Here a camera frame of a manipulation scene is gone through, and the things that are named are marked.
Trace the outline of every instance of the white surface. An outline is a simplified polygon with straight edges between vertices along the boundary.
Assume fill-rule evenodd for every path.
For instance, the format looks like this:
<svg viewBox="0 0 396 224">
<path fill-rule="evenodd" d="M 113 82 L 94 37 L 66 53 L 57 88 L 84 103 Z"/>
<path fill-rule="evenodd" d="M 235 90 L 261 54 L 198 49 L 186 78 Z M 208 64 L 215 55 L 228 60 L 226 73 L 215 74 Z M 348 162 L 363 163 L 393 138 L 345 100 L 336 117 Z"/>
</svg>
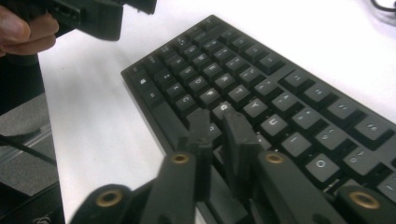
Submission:
<svg viewBox="0 0 396 224">
<path fill-rule="evenodd" d="M 210 14 L 396 122 L 396 27 L 371 10 L 364 0 L 159 0 L 153 16 L 124 7 L 118 42 L 59 38 L 39 56 L 66 221 L 98 187 L 136 189 L 157 174 L 163 155 L 120 71 Z"/>
</svg>

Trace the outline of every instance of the black cable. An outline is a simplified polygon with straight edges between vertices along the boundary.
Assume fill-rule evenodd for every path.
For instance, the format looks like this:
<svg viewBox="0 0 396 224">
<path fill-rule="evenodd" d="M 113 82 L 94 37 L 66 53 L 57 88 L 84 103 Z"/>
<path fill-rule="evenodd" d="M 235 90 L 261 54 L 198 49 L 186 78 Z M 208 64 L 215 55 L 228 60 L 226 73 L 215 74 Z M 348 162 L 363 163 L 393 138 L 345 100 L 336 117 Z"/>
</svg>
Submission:
<svg viewBox="0 0 396 224">
<path fill-rule="evenodd" d="M 8 146 L 15 147 L 16 149 L 18 149 L 20 151 L 26 152 L 34 157 L 39 158 L 42 161 L 46 161 L 47 163 L 56 166 L 56 161 L 53 160 L 52 158 L 50 158 L 46 155 L 43 155 L 43 154 L 23 145 L 21 143 L 14 142 L 14 141 L 8 139 L 7 137 L 3 136 L 2 134 L 0 134 L 0 142 L 6 144 Z"/>
<path fill-rule="evenodd" d="M 396 8 L 391 8 L 391 7 L 382 7 L 380 6 L 375 0 L 371 0 L 372 4 L 379 10 L 382 11 L 387 11 L 387 12 L 396 12 Z"/>
</svg>

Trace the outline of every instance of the black keyboard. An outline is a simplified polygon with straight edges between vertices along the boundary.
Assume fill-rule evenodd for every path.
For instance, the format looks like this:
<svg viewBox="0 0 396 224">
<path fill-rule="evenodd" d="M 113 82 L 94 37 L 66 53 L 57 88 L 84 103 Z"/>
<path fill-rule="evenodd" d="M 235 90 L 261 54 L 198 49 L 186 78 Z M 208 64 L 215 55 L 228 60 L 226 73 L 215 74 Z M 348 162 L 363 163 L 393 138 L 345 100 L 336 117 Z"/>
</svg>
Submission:
<svg viewBox="0 0 396 224">
<path fill-rule="evenodd" d="M 264 150 L 288 155 L 328 197 L 342 186 L 396 203 L 396 126 L 216 16 L 132 64 L 122 76 L 165 152 L 207 109 L 214 160 L 209 223 L 249 223 L 222 166 L 223 111 L 243 114 Z"/>
</svg>

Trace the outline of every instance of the finger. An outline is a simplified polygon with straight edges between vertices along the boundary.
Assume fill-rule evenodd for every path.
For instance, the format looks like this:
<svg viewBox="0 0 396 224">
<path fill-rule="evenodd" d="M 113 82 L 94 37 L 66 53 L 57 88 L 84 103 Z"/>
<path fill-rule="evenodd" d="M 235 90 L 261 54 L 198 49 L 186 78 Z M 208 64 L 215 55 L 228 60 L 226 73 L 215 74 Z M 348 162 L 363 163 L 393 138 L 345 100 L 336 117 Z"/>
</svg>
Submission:
<svg viewBox="0 0 396 224">
<path fill-rule="evenodd" d="M 10 10 L 0 6 L 0 38 L 10 41 L 26 41 L 30 37 L 30 28 Z"/>
<path fill-rule="evenodd" d="M 41 39 L 37 39 L 32 42 L 17 44 L 17 45 L 4 45 L 1 50 L 9 54 L 17 55 L 30 55 L 36 54 L 46 49 L 50 49 L 55 45 L 56 37 L 55 35 L 49 35 Z"/>
<path fill-rule="evenodd" d="M 59 31 L 59 24 L 47 13 L 32 20 L 30 22 L 30 29 L 32 34 L 29 41 L 33 41 L 56 34 Z"/>
</svg>

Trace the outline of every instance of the brass ring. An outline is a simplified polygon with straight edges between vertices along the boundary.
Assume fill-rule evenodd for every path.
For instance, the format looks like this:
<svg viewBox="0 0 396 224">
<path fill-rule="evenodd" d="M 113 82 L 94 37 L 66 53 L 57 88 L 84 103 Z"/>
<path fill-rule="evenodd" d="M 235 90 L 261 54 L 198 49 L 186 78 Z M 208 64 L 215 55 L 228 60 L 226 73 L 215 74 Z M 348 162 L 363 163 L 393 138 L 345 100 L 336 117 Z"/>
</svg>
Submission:
<svg viewBox="0 0 396 224">
<path fill-rule="evenodd" d="M 96 198 L 96 204 L 100 207 L 110 207 L 122 200 L 122 192 L 119 189 L 110 189 L 101 193 Z"/>
<path fill-rule="evenodd" d="M 182 164 L 189 161 L 189 156 L 184 154 L 176 154 L 172 157 L 172 162 Z"/>
<path fill-rule="evenodd" d="M 380 204 L 379 201 L 371 196 L 370 194 L 354 191 L 349 193 L 349 198 L 357 205 L 367 209 L 378 209 Z"/>
<path fill-rule="evenodd" d="M 279 164 L 282 163 L 284 161 L 283 157 L 275 154 L 275 153 L 271 153 L 265 156 L 265 159 L 271 163 L 275 163 L 275 164 Z"/>
</svg>

